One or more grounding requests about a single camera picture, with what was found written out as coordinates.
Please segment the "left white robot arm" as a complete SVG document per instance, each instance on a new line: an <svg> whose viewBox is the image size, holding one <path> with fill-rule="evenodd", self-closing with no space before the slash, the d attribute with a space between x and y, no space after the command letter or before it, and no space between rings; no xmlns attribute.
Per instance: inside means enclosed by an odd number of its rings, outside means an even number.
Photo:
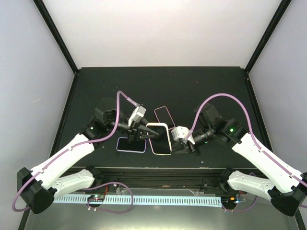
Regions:
<svg viewBox="0 0 307 230"><path fill-rule="evenodd" d="M127 134L129 142L159 137L147 127L145 108L130 98L127 101L135 107L130 118L121 112L119 98L105 98L95 108L91 121L63 149L30 170L24 167L18 171L17 197L23 199L28 209L39 214L58 197L78 190L100 190L103 176L94 166L68 176L63 174L115 132Z"/></svg>

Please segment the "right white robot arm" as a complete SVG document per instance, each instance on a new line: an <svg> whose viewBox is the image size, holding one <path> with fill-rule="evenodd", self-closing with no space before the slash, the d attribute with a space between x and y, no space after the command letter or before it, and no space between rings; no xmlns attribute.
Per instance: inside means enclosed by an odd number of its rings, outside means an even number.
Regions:
<svg viewBox="0 0 307 230"><path fill-rule="evenodd" d="M225 120L207 103L197 119L202 128L189 133L189 129L177 126L172 129L175 143L173 153L195 153L200 146L215 141L238 153L266 178L247 175L239 170L227 168L218 181L219 190L230 193L232 190L245 191L260 196L287 216L294 216L307 196L307 175L283 162L252 134L246 131L235 119Z"/></svg>

